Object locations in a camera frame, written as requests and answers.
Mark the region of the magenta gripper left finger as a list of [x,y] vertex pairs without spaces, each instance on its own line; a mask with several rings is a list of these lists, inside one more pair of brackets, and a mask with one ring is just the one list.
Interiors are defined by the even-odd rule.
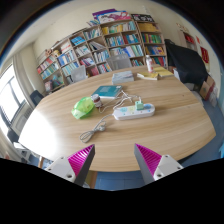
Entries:
[[78,186],[83,186],[95,156],[95,145],[89,145],[74,154],[61,156],[46,168],[46,171]]

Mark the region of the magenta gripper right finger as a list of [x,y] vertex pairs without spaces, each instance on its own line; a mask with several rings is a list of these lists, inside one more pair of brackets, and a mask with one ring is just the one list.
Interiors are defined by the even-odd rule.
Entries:
[[160,155],[139,144],[134,145],[134,155],[145,184],[160,180],[183,168],[170,155]]

